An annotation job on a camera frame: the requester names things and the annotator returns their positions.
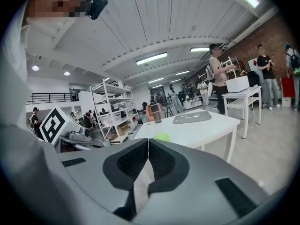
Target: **cardboard box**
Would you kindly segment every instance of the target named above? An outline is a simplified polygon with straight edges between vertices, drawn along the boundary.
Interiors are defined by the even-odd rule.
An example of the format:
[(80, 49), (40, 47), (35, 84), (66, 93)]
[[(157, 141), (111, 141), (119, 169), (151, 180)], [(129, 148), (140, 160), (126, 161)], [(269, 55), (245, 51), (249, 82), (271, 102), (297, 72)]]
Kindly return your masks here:
[(240, 92), (249, 86), (247, 76), (237, 77), (226, 81), (228, 92)]

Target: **jeans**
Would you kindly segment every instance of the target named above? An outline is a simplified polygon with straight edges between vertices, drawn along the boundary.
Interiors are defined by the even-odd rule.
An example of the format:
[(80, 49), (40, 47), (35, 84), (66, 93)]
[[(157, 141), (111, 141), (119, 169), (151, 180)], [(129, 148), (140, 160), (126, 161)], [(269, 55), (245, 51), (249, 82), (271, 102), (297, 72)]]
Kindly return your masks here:
[(268, 97), (268, 107), (276, 106), (278, 104), (278, 91), (277, 91), (277, 82), (276, 79), (265, 79), (267, 85), (267, 97)]
[(172, 101), (174, 103), (174, 107), (175, 107), (175, 110), (177, 112), (183, 111), (181, 103), (180, 103), (180, 101), (179, 101), (179, 99), (178, 99), (177, 96), (176, 97), (172, 97)]
[(294, 103), (294, 107), (298, 108), (298, 104), (299, 104), (299, 90), (300, 90), (300, 77), (299, 76), (293, 76), (292, 77), (293, 81), (294, 81), (294, 89), (295, 89), (295, 103)]
[(228, 93), (227, 87), (214, 86), (214, 89), (217, 94), (217, 109), (219, 110), (220, 114), (225, 114), (225, 106), (224, 106), (224, 100), (222, 95)]
[(206, 106), (208, 106), (208, 103), (209, 103), (209, 101), (208, 101), (208, 93), (204, 93), (202, 95), (203, 95), (203, 102), (204, 102), (204, 104)]

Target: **railing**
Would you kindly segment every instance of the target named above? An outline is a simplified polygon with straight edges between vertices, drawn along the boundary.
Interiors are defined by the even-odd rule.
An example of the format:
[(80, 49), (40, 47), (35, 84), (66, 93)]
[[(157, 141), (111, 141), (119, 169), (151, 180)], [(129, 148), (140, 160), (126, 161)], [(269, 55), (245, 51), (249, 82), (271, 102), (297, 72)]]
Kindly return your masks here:
[(71, 93), (33, 93), (26, 105), (40, 103), (59, 103), (79, 101), (78, 94)]

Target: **woman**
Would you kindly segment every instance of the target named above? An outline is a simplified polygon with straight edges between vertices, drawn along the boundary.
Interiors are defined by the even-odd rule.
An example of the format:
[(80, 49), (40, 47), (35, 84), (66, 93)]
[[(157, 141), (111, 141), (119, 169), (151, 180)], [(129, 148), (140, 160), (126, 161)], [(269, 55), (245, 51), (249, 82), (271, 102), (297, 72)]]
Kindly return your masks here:
[(194, 86), (192, 84), (190, 84), (188, 90), (189, 90), (189, 97), (190, 98), (195, 98), (195, 94), (194, 94), (195, 89), (194, 89)]
[(71, 118), (72, 118), (75, 122), (78, 122), (78, 119), (76, 118), (76, 116), (74, 115), (73, 112), (71, 112)]
[(202, 79), (199, 79), (199, 84), (197, 86), (197, 89), (200, 90), (200, 94), (203, 95), (203, 103), (208, 106), (208, 92), (207, 92), (207, 85), (205, 82), (202, 81)]
[(170, 92), (169, 94), (171, 95), (171, 98), (172, 98), (172, 101), (174, 103), (174, 107), (176, 109), (176, 111), (178, 113), (180, 113), (180, 111), (183, 111), (182, 107), (181, 107), (181, 104), (180, 104), (180, 101), (177, 97), (177, 93), (175, 93), (174, 91), (174, 87), (173, 87), (173, 84), (170, 84)]

